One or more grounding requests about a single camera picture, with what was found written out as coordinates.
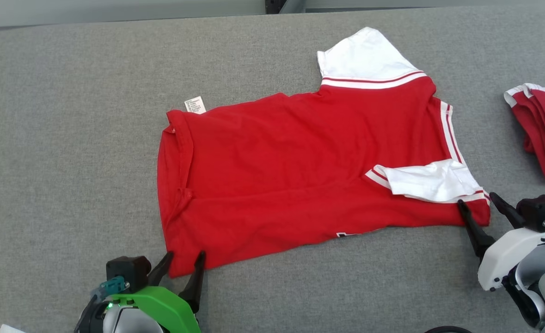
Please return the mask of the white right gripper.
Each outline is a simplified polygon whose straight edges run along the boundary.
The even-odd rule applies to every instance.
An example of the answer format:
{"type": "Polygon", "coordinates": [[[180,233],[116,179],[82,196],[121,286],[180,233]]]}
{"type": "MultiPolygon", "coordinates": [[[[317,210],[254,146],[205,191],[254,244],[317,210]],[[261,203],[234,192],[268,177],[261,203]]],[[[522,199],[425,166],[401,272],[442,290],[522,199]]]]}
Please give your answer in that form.
{"type": "Polygon", "coordinates": [[[497,241],[478,225],[466,202],[461,199],[457,201],[467,236],[479,259],[478,282],[485,291],[502,287],[504,276],[537,248],[545,247],[545,232],[539,233],[524,228],[525,219],[515,207],[496,192],[490,192],[489,196],[496,210],[504,215],[515,229],[508,231],[497,241]]]}

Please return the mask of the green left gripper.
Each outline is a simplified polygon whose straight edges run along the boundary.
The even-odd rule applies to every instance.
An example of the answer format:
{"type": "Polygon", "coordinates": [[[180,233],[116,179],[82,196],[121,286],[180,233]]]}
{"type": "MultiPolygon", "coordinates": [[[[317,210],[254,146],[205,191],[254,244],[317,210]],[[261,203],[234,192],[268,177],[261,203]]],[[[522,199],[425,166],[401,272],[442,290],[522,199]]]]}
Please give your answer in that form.
{"type": "Polygon", "coordinates": [[[206,252],[200,251],[185,289],[178,296],[160,282],[174,253],[166,255],[147,275],[148,287],[133,294],[116,294],[108,307],[110,333],[200,333],[195,314],[200,310],[206,252]]]}

